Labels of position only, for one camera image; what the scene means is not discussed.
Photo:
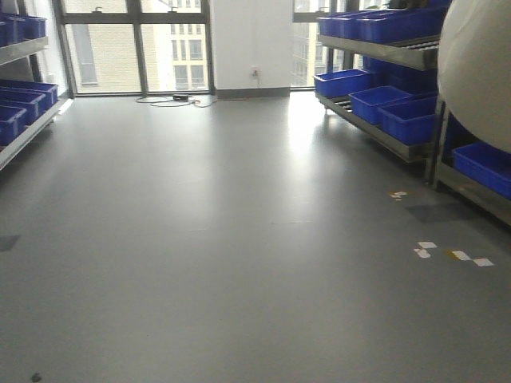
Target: blue plastic bin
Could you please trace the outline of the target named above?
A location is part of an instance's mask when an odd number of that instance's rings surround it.
[[[360,18],[360,39],[378,44],[440,34],[447,8],[392,10],[373,18]]]
[[[381,14],[377,10],[359,10],[355,12],[344,12],[331,21],[332,36],[337,38],[350,38],[358,40],[360,38],[360,29],[357,20],[363,17],[369,17]]]
[[[375,73],[386,73],[390,71],[392,65],[387,61],[377,60],[372,57],[364,56],[363,59],[364,69],[370,70]]]
[[[21,16],[18,14],[4,14],[5,17],[20,20],[23,38],[43,38],[46,36],[46,19],[34,16]]]
[[[411,94],[392,86],[380,86],[350,95],[353,113],[370,124],[381,122],[382,114],[379,108],[382,106],[391,105],[397,101],[409,100],[411,97]]]
[[[7,23],[0,22],[0,46],[6,46],[7,41]]]
[[[511,154],[484,142],[453,150],[454,167],[469,178],[511,199]]]
[[[0,106],[0,146],[7,146],[23,133],[26,109]]]
[[[341,72],[314,76],[316,92],[325,97],[341,97],[350,93],[369,89],[373,86],[374,74],[361,69],[348,69]]]
[[[452,1],[453,0],[429,0],[428,7],[434,8],[434,7],[439,7],[439,6],[450,6],[450,3]]]
[[[0,101],[3,104],[9,103],[7,106],[16,108],[25,108],[27,111],[27,124],[32,124],[44,113],[44,94],[30,92],[15,92],[0,89]]]
[[[17,15],[1,14],[0,21],[6,23],[7,45],[18,44],[25,39],[23,24],[25,20]]]
[[[413,76],[404,77],[387,73],[385,75],[385,83],[413,94],[438,91],[438,71],[436,69],[423,72],[418,70],[416,72]]]
[[[58,101],[58,85],[46,84],[44,82],[0,80],[0,87],[10,87],[16,89],[37,90],[46,95],[46,108],[49,109]]]
[[[319,26],[319,34],[322,34],[324,36],[335,36],[334,31],[334,19],[342,16],[344,13],[341,14],[332,14],[331,16],[324,17],[324,18],[317,18],[318,26]]]
[[[436,104],[431,97],[382,107],[382,130],[406,145],[431,142]]]

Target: white balloon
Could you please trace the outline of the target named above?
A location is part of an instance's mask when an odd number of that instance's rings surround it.
[[[469,131],[511,152],[510,0],[453,0],[440,40],[438,85]]]

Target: wall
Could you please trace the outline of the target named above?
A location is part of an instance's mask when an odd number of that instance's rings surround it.
[[[50,43],[47,49],[38,53],[39,65],[42,80],[58,84],[59,93],[62,94],[67,91],[67,83],[51,0],[26,0],[26,9],[30,16],[47,19],[46,34]]]
[[[292,0],[212,0],[211,8],[216,88],[289,88]]]

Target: power adapter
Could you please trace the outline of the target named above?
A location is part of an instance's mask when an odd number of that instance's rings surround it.
[[[174,101],[189,101],[190,96],[188,94],[173,94],[172,99]]]

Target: floor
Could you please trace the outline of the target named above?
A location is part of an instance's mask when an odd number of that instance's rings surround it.
[[[0,174],[0,381],[509,382],[511,230],[422,172],[310,93],[79,99]]]

